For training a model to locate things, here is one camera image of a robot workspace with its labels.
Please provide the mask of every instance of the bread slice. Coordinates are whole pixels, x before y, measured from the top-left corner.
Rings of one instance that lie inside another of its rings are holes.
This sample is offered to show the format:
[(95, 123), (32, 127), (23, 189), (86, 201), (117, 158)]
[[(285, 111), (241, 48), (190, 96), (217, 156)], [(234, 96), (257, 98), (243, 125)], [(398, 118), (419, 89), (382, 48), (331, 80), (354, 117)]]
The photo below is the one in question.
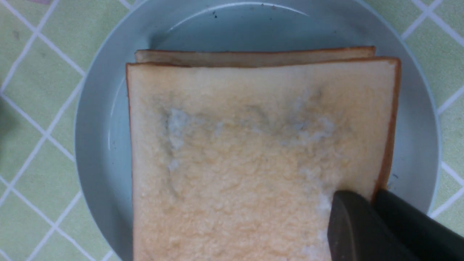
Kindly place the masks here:
[(138, 50), (135, 53), (135, 60), (137, 63), (154, 62), (158, 64), (189, 67), (267, 67), (368, 58), (374, 55), (374, 46), (292, 52), (179, 52)]
[(330, 260), (333, 193), (392, 162), (400, 62), (127, 64), (134, 261)]

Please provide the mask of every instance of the light blue plate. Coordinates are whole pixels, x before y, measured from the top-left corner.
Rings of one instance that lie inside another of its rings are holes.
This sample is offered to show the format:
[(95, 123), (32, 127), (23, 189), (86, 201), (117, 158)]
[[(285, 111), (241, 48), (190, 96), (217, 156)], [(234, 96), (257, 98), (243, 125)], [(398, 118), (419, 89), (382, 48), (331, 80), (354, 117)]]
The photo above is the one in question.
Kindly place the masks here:
[(402, 62), (390, 190), (423, 212), (440, 162), (437, 114), (425, 78), (397, 33), (357, 0), (150, 0), (111, 33), (90, 67), (76, 118), (77, 169), (111, 247), (132, 260), (131, 151), (125, 63), (137, 49), (289, 51), (377, 47)]

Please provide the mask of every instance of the green checkered tablecloth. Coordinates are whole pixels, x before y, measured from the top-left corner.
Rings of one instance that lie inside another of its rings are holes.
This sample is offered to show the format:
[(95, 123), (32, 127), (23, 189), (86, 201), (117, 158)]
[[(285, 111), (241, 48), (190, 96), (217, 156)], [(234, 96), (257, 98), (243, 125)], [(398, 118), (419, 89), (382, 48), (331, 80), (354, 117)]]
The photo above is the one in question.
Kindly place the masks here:
[[(367, 0), (410, 46), (443, 135), (431, 217), (464, 235), (464, 0)], [(130, 0), (0, 0), (0, 261), (116, 261), (74, 169), (73, 120), (93, 56)]]

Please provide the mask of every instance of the dark spot on plate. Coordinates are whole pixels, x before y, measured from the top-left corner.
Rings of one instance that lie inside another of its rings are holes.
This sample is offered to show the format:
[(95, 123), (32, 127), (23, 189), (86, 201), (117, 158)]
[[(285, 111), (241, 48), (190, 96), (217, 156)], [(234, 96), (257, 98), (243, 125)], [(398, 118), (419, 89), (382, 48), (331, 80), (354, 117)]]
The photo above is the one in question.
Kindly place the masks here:
[(16, 30), (13, 30), (13, 37), (19, 41), (19, 32)]

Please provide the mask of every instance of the toast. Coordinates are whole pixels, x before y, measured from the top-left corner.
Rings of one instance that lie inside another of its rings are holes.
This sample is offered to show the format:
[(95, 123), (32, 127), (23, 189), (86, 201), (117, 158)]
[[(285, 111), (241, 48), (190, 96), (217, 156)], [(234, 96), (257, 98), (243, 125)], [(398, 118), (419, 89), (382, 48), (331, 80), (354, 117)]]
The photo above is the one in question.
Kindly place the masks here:
[(400, 61), (127, 64), (134, 261), (330, 260), (338, 189), (390, 172)]
[(138, 50), (137, 63), (187, 67), (269, 67), (302, 65), (331, 60), (369, 58), (375, 55), (374, 46), (322, 49), (292, 52), (179, 52)]

